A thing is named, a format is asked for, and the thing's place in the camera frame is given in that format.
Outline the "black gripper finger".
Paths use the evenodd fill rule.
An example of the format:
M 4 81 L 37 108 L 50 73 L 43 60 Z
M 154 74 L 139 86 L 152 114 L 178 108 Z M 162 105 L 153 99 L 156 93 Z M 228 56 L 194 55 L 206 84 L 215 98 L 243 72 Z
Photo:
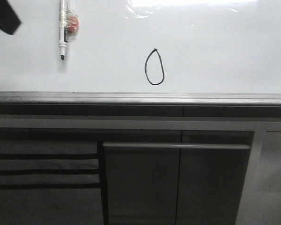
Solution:
M 21 25 L 21 20 L 8 0 L 0 0 L 0 30 L 13 35 Z

